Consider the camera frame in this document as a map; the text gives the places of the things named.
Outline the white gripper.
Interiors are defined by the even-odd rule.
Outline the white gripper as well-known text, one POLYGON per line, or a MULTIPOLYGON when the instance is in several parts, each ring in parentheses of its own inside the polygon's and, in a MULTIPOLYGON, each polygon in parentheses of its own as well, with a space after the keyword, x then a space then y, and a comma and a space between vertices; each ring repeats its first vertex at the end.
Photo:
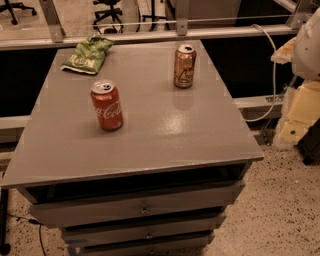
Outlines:
POLYGON ((301 27, 296 38, 273 53, 271 60, 277 64, 292 61, 293 73, 307 80, 297 89, 289 87, 283 98, 273 145, 289 149, 320 118, 320 8, 301 27))

